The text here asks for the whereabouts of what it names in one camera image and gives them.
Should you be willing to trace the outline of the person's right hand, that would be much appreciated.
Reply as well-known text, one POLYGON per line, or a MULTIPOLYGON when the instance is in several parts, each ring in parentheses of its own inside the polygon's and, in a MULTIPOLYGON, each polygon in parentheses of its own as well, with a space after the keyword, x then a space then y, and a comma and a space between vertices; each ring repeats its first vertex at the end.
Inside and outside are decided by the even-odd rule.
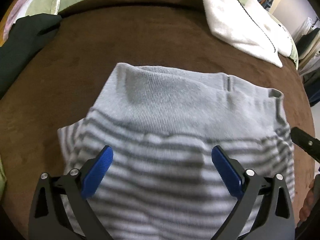
POLYGON ((308 219, 314 207, 314 202, 316 199, 315 193, 314 193, 314 185, 315 185, 315 179, 313 179, 309 185, 309 191, 306 195, 306 198, 304 199, 303 207, 300 209, 300 212, 299 212, 299 222, 297 226, 300 226, 303 222, 305 222, 308 219))

